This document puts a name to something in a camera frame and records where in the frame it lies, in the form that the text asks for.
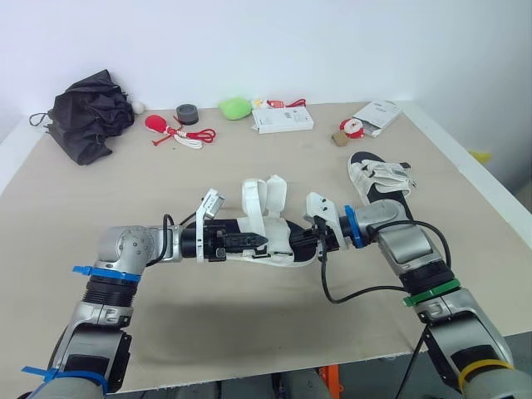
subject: black cable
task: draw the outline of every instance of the black cable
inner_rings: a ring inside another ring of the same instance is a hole
[[[339,304],[347,302],[349,299],[356,298],[360,295],[363,295],[364,293],[370,293],[372,291],[380,291],[380,290],[392,290],[392,291],[402,291],[405,292],[406,290],[403,287],[397,287],[395,285],[377,285],[376,287],[370,287],[370,288],[364,288],[360,291],[356,291],[355,293],[351,293],[347,295],[346,297],[335,299],[331,296],[331,293],[329,292],[329,288],[327,285],[327,247],[325,244],[325,237],[320,236],[320,241],[322,243],[322,287],[323,292],[325,293],[325,296],[327,297],[327,300],[330,303]]]
[[[189,220],[191,220],[192,218],[194,218],[196,216],[196,213],[192,213],[192,214],[189,214],[183,221],[181,221],[180,223],[180,226],[182,226],[183,224],[185,224],[186,222],[188,222]]]
[[[168,248],[168,222],[170,222],[170,225],[174,225],[172,217],[169,214],[165,214],[163,216],[163,248],[161,249],[159,256],[148,262],[146,267],[159,263],[165,257],[166,248]]]
[[[375,239],[375,237],[377,236],[377,233],[380,230],[385,229],[386,227],[398,226],[400,224],[416,224],[416,225],[426,227],[427,229],[432,230],[440,239],[441,244],[443,245],[443,250],[446,254],[447,267],[451,268],[451,251],[449,250],[449,244],[447,243],[445,235],[443,235],[443,233],[439,229],[437,229],[435,226],[427,222],[421,222],[419,220],[397,220],[395,222],[381,224],[380,226],[371,228],[371,233],[369,234],[369,238],[368,238],[369,242],[371,243]]]
[[[421,346],[423,345],[425,341],[425,334],[427,333],[428,333],[428,326],[425,326],[425,328],[423,328],[423,332],[421,333],[419,341],[417,342],[417,345],[414,348],[414,352],[412,353],[412,357],[410,358],[410,362],[408,363],[408,367],[406,368],[405,375],[402,378],[401,385],[399,386],[399,390],[397,391],[395,399],[399,399],[399,397],[401,397],[402,390],[405,387],[406,382],[408,381],[408,378],[410,377],[412,368],[414,368],[414,364],[416,363],[417,356],[419,355],[419,351],[421,350]]]
[[[33,123],[32,119],[34,116],[37,116],[37,115],[40,115],[41,119],[39,120],[39,122]],[[39,126],[41,125],[42,121],[44,121],[44,118],[46,117],[46,115],[48,115],[46,112],[38,112],[37,114],[30,115],[30,117],[28,118],[28,121],[30,122],[30,125],[32,126]]]

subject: white bracket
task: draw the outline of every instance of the white bracket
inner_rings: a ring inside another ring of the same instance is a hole
[[[225,197],[221,195],[215,189],[209,189],[207,194],[201,201],[201,205],[198,210],[196,210],[196,259],[198,262],[202,263],[204,261],[203,256],[203,226],[205,216],[209,219],[214,219],[216,213],[221,208],[222,204],[225,201]]]
[[[329,226],[340,249],[347,249],[346,240],[343,238],[342,227],[340,226],[340,216],[336,210],[336,205],[318,193],[310,193],[307,195],[307,213],[305,214],[305,220],[314,223],[314,216],[319,216],[325,220],[325,224]]]

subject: blue cable tie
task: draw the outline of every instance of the blue cable tie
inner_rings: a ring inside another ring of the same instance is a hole
[[[140,276],[118,270],[107,270],[106,268],[93,268],[92,266],[74,266],[72,272],[81,273],[84,276],[99,276],[108,278],[117,278],[119,280],[134,281],[138,283]]]
[[[355,215],[355,211],[349,205],[345,205],[345,210],[347,220],[349,220],[349,224],[351,225],[352,239],[354,241],[355,247],[363,248],[364,242],[362,241],[362,236],[360,235],[360,229],[358,228],[357,216]]]
[[[101,390],[103,391],[104,396],[107,395],[109,391],[109,385],[107,384],[107,380],[101,374],[98,374],[97,372],[85,372],[85,371],[59,372],[56,368],[44,370],[42,368],[29,367],[29,366],[25,366],[22,369],[22,371],[44,377],[45,383],[48,383],[55,378],[66,378],[66,377],[85,378],[85,379],[89,379],[89,380],[95,381],[98,384],[100,384]]]

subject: red string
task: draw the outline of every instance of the red string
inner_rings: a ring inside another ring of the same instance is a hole
[[[216,132],[212,129],[203,129],[202,131],[186,132],[189,139],[202,140],[204,143],[212,143],[216,137]]]
[[[175,121],[180,124],[178,119],[175,116],[173,117]],[[178,127],[177,129],[172,129],[174,133],[170,133],[170,129],[172,128],[168,129],[168,133],[171,135],[174,135],[178,131],[182,131],[181,129],[183,129],[183,125],[180,124],[180,127]],[[203,129],[202,131],[191,131],[191,132],[187,131],[185,134],[188,139],[201,140],[204,143],[212,143],[214,138],[216,137],[216,132],[213,129]]]
[[[306,106],[306,105],[307,105],[307,101],[304,98],[300,98],[299,100],[294,101],[292,104],[288,104],[286,107],[290,108],[292,106]]]

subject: white box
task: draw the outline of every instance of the white box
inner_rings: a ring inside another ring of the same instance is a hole
[[[260,134],[278,131],[310,131],[313,118],[304,106],[253,110],[255,128]]]
[[[401,108],[390,101],[372,101],[353,115],[353,117],[362,121],[364,135],[377,137],[400,114]]]

